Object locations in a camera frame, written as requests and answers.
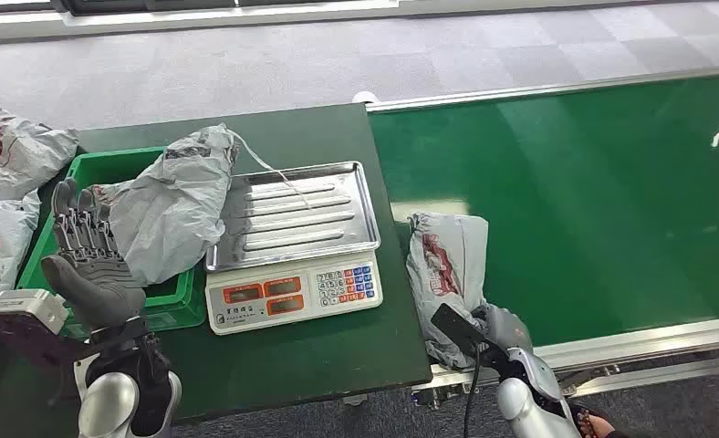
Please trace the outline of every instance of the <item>dark green table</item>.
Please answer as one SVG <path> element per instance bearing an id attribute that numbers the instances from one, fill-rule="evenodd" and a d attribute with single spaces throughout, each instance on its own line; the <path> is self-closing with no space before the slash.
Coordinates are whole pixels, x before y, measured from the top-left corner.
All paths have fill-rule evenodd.
<path id="1" fill-rule="evenodd" d="M 159 333 L 182 379 L 178 416 L 208 416 L 334 399 L 432 378 L 412 303 L 386 187 L 362 105 L 298 109 L 80 133 L 85 151 L 166 145 L 224 122 L 277 168 L 362 162 L 379 223 L 384 301 L 378 308 L 218 337 L 207 324 Z M 259 172 L 242 151 L 236 172 Z M 0 345 L 0 436 L 77 432 L 77 406 L 48 409 L 54 375 L 42 375 Z"/>

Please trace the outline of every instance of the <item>black cable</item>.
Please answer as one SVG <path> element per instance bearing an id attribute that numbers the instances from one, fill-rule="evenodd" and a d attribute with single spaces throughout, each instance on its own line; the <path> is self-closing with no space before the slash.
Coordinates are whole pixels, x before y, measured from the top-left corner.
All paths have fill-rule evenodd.
<path id="1" fill-rule="evenodd" d="M 467 407 L 464 409 L 464 438 L 469 438 L 469 426 L 470 422 L 470 406 L 473 404 L 473 396 L 475 395 L 475 387 L 478 386 L 478 374 L 480 374 L 480 349 L 478 348 L 477 342 L 473 343 L 475 349 L 475 370 L 473 371 L 473 386 L 470 387 L 470 392 L 467 394 Z"/>

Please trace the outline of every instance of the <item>gray carpet tile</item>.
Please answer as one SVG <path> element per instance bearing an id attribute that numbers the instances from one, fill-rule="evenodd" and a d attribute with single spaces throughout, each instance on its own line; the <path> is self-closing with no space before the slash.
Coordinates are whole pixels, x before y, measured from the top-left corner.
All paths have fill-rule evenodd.
<path id="1" fill-rule="evenodd" d="M 632 437 L 719 438 L 719 376 L 676 381 L 579 397 L 574 402 L 604 412 Z M 462 436 L 466 397 L 438 411 L 417 407 L 410 390 L 374 392 L 359 407 L 341 401 L 230 415 L 179 425 L 176 438 L 220 437 L 420 437 Z M 494 387 L 475 395 L 470 436 L 511 438 L 496 409 Z"/>
<path id="2" fill-rule="evenodd" d="M 0 106 L 103 128 L 719 66 L 719 1 L 0 43 Z"/>

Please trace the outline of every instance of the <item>digital weighing scale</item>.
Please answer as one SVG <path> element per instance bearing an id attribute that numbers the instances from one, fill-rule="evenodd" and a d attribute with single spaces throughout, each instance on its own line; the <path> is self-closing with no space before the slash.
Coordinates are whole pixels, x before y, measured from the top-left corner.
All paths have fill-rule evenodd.
<path id="1" fill-rule="evenodd" d="M 206 255 L 212 331 L 228 335 L 381 304 L 379 231 L 359 162 L 234 176 Z"/>

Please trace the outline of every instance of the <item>gray plastic bag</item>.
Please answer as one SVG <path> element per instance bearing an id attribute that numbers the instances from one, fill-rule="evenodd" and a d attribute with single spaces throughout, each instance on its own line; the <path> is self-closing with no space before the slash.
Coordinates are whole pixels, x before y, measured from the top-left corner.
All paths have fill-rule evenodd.
<path id="1" fill-rule="evenodd" d="M 20 200 L 75 157 L 73 130 L 54 130 L 0 109 L 0 201 Z"/>
<path id="2" fill-rule="evenodd" d="M 193 267 L 223 235 L 220 212 L 241 142 L 224 124 L 206 127 L 170 144 L 136 179 L 94 186 L 143 286 Z"/>
<path id="3" fill-rule="evenodd" d="M 472 366 L 474 360 L 465 357 L 430 319 L 441 304 L 447 304 L 486 332 L 485 321 L 471 312 L 487 309 L 483 282 L 488 222 L 476 216 L 438 213 L 416 213 L 410 219 L 411 252 L 405 265 L 427 352 L 448 367 Z"/>

